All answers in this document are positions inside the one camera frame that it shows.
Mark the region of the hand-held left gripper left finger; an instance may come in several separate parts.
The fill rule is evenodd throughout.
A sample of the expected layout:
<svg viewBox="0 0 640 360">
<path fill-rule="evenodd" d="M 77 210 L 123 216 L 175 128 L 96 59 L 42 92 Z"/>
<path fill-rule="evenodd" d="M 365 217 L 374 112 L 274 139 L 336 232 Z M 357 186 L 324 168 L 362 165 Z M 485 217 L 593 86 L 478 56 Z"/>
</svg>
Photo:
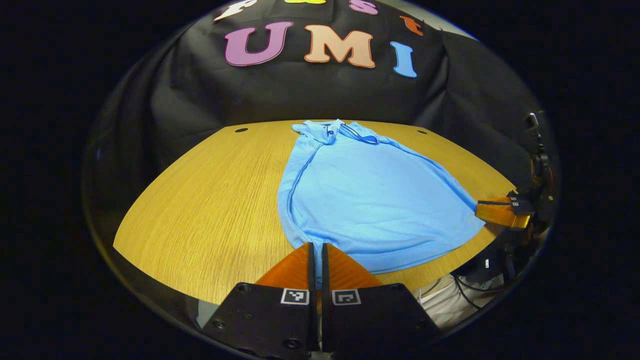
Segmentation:
<svg viewBox="0 0 640 360">
<path fill-rule="evenodd" d="M 254 357 L 309 357 L 318 350 L 317 302 L 314 247 L 306 243 L 255 283 L 234 285 L 202 332 Z"/>
</svg>

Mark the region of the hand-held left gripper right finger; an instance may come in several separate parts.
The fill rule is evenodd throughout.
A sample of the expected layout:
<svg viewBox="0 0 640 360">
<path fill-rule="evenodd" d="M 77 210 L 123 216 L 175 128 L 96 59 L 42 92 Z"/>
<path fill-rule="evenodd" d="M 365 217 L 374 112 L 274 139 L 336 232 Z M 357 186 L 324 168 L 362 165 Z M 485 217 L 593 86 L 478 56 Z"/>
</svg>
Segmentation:
<svg viewBox="0 0 640 360">
<path fill-rule="evenodd" d="M 384 284 L 336 248 L 322 246 L 321 349 L 332 356 L 422 356 L 442 338 L 412 292 Z"/>
</svg>

